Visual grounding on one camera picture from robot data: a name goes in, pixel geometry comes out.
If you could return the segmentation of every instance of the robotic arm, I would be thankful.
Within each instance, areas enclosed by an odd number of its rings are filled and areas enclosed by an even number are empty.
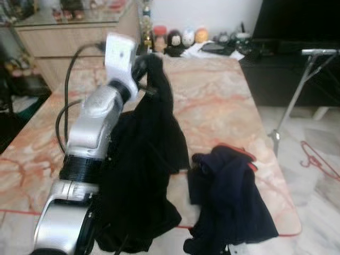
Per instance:
[[[35,231],[32,254],[91,252],[95,217],[92,203],[99,191],[99,168],[124,103],[136,99],[137,83],[147,71],[142,57],[134,64],[135,51],[131,39],[108,35],[105,68],[109,83],[82,102],[80,115],[70,129],[59,179],[52,185]]]

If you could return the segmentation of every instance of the black garment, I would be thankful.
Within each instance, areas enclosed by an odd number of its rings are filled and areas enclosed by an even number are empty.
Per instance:
[[[257,243],[278,235],[254,182],[254,157],[237,148],[216,146],[192,156],[198,167],[188,171],[190,200],[202,205],[184,251],[216,255],[227,244]]]
[[[162,60],[150,55],[147,66],[157,96],[144,96],[133,112],[122,114],[103,167],[96,240],[105,251],[117,250],[127,235],[123,251],[148,251],[153,238],[181,221],[166,191],[170,174],[189,168],[188,150]]]

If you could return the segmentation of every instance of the wooden cabinet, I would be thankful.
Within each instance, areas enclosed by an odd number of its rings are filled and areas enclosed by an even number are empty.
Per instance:
[[[128,35],[140,43],[136,2],[133,1],[127,8],[118,22],[35,25],[16,27],[15,30],[35,58],[46,83],[54,91],[64,83],[71,57],[80,46],[105,41],[109,32]],[[89,48],[83,51],[81,57],[102,55],[98,49]]]

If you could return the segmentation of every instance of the white wall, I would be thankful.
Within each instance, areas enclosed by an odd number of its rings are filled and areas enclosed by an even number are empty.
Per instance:
[[[152,0],[154,25],[168,30],[206,27],[209,37],[233,32],[243,21],[246,31],[253,33],[262,0]]]

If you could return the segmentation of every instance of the pink marble tabletop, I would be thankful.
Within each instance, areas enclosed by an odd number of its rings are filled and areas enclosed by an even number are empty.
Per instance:
[[[301,224],[277,159],[262,126],[247,82],[236,60],[165,58],[174,94],[174,114],[189,155],[210,152],[218,143],[244,148],[256,156],[256,185],[280,235],[296,235]],[[101,58],[77,61],[70,79],[70,101],[84,98],[105,82]],[[126,105],[131,109],[135,104]],[[63,154],[54,131],[63,93],[54,92],[0,156],[0,209],[37,214],[57,178]],[[70,112],[72,122],[79,111]],[[185,170],[172,175],[168,199],[193,226],[199,207],[190,205]]]

